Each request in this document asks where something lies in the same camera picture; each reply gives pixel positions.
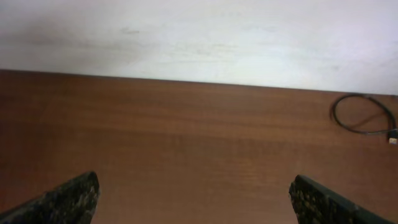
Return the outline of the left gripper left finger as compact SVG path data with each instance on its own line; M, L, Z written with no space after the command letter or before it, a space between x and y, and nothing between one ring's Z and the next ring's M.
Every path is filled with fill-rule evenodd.
M1 213L3 224L90 224L100 196L95 172L86 172Z

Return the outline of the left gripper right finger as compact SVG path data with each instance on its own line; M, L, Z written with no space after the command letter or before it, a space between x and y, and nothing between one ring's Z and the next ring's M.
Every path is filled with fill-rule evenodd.
M304 175L297 175L289 197L298 224L392 224Z

